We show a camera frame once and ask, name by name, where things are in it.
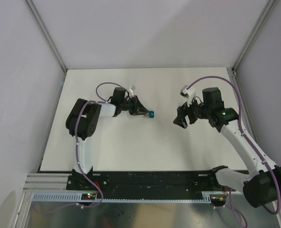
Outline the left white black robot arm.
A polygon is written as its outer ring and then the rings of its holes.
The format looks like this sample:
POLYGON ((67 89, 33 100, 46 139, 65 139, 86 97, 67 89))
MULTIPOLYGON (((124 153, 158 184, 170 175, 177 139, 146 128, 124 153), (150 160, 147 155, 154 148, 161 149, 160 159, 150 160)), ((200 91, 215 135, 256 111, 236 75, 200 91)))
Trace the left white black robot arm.
POLYGON ((91 137, 100 117, 116 117, 122 111, 131 116, 154 118, 154 111, 145 108, 133 94, 134 87, 116 87, 107 101, 87 101, 79 98, 66 120, 69 134, 75 138, 76 162, 68 178, 67 190, 89 190, 93 184, 91 137))

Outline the blue pill box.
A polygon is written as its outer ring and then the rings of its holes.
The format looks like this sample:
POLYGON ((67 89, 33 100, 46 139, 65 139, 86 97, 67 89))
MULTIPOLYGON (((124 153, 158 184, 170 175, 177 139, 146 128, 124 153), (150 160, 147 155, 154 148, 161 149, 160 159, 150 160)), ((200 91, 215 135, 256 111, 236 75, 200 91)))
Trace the blue pill box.
POLYGON ((155 116, 154 111, 150 110, 149 113, 148 113, 148 116, 149 116, 149 118, 153 119, 154 116, 155 116))

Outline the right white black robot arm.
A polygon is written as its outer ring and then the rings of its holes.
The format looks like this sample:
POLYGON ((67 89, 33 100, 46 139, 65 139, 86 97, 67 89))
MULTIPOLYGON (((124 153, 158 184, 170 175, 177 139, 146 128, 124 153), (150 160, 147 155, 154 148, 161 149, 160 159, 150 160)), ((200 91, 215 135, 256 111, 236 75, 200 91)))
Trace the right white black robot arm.
POLYGON ((271 160, 249 135, 238 113, 224 106, 219 88, 204 89, 202 101, 196 100, 196 89, 187 85, 180 94, 187 101, 177 108, 173 123, 185 129, 198 119, 208 120, 210 126, 233 146, 248 171, 243 174, 227 166, 213 168, 213 175, 208 178, 209 187, 219 190, 226 186, 241 192, 255 208, 281 200, 281 166, 271 160))

